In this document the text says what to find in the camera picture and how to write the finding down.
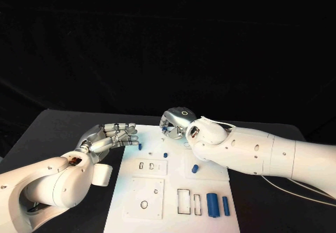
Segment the round hole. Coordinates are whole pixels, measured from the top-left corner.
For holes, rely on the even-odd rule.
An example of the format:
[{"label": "round hole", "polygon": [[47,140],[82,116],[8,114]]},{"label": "round hole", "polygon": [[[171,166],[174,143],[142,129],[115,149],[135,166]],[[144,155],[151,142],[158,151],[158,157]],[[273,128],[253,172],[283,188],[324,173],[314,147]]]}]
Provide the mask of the round hole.
[{"label": "round hole", "polygon": [[148,203],[146,203],[146,201],[145,201],[145,200],[142,200],[142,201],[141,201],[141,204],[139,204],[139,206],[141,206],[141,208],[142,208],[142,209],[145,209],[145,208],[146,208],[146,206],[148,206]]}]

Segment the black table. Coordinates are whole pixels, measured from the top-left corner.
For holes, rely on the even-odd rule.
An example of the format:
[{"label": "black table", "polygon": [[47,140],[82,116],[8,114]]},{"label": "black table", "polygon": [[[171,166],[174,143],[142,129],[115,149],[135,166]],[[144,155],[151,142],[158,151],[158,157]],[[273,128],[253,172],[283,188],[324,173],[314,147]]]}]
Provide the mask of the black table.
[{"label": "black table", "polygon": [[[158,116],[129,116],[44,110],[34,119],[27,131],[0,163],[0,173],[60,156],[73,150],[86,130],[96,124],[136,123],[158,125]],[[262,130],[276,136],[304,140],[298,129],[283,124],[262,124],[226,121],[239,127]],[[113,168],[106,187],[90,186],[79,205],[51,219],[38,229],[40,232],[103,231],[113,186],[119,171],[123,148],[109,151],[103,163]],[[249,232],[334,232],[336,208],[304,200],[270,186],[260,176],[245,175],[229,170],[230,189],[242,233]],[[286,179],[269,177],[283,189],[321,201],[331,201]]]}]

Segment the white cable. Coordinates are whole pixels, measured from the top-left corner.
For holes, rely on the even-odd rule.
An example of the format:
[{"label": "white cable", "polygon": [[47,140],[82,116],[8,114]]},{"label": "white cable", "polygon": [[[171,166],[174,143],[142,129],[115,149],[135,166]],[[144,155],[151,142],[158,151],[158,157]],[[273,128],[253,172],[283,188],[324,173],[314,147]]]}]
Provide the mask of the white cable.
[{"label": "white cable", "polygon": [[331,198],[331,199],[336,199],[334,197],[331,197],[328,194],[314,190],[312,188],[308,188],[305,185],[302,185],[301,183],[298,183],[296,181],[288,179],[291,182],[294,182],[296,185],[302,186],[304,188],[307,188],[308,190],[311,190],[312,192],[318,193],[320,195],[324,195],[325,197]]},{"label": "white cable", "polygon": [[307,200],[315,201],[315,202],[318,202],[318,203],[321,203],[321,204],[325,204],[325,205],[330,205],[330,206],[336,206],[334,204],[330,204],[330,203],[322,202],[322,201],[320,201],[320,200],[315,200],[315,199],[307,198],[307,197],[304,197],[304,196],[299,196],[299,195],[295,194],[295,193],[291,193],[289,191],[286,191],[286,190],[283,190],[282,188],[279,188],[263,176],[260,176],[260,177],[265,179],[265,181],[266,181],[273,187],[276,187],[276,188],[278,188],[279,190],[282,190],[283,192],[286,192],[286,193],[289,193],[289,194],[292,194],[292,195],[295,195],[295,196],[298,196],[298,197],[301,197],[301,198],[304,198],[304,199],[307,199]]},{"label": "white cable", "polygon": [[210,120],[210,119],[207,119],[204,116],[201,116],[200,118],[204,118],[207,121],[210,121],[210,122],[213,122],[213,123],[223,124],[223,125],[227,125],[227,126],[230,126],[232,128],[234,128],[234,125],[232,125],[232,124],[229,124],[229,123],[223,123],[223,122]]}]

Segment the black backdrop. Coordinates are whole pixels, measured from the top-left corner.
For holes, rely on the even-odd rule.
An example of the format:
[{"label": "black backdrop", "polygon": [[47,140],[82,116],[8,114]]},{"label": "black backdrop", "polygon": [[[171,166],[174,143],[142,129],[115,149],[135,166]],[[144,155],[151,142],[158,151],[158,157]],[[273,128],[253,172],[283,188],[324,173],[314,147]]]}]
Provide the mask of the black backdrop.
[{"label": "black backdrop", "polygon": [[1,1],[0,155],[47,108],[159,116],[185,106],[334,143],[331,18],[221,4]]}]

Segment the robotic arm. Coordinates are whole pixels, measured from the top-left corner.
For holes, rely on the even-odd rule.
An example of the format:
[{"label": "robotic arm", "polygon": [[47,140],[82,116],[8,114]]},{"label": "robotic arm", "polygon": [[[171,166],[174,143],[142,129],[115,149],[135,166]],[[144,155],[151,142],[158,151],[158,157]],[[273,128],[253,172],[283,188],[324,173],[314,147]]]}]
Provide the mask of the robotic arm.
[{"label": "robotic arm", "polygon": [[90,184],[108,185],[112,167],[97,162],[109,149],[138,145],[135,133],[133,123],[96,125],[73,151],[0,175],[0,232],[33,232],[80,203]]},{"label": "robotic arm", "polygon": [[[177,136],[175,128],[167,132],[168,123],[180,132]],[[301,181],[336,198],[336,146],[288,140],[259,130],[221,124],[229,128],[223,129],[204,117],[195,119],[193,112],[178,107],[164,112],[159,127],[172,139],[185,134],[198,160],[210,160],[245,174]]]}]

